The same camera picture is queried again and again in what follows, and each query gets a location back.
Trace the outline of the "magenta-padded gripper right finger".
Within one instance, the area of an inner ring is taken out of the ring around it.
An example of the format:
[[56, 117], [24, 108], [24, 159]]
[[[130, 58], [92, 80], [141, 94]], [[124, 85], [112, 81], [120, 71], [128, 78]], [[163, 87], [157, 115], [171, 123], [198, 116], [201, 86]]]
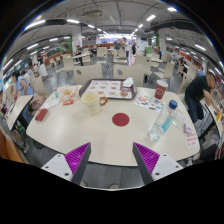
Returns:
[[158, 154], [139, 143], [133, 143], [132, 152], [145, 185], [182, 169], [169, 155]]

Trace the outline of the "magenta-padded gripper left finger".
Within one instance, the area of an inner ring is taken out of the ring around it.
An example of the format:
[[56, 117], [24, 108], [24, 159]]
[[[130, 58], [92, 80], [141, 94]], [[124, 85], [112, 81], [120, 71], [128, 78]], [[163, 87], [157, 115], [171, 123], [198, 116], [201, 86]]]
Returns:
[[67, 154], [56, 154], [42, 169], [79, 185], [91, 154], [91, 143], [81, 145]]

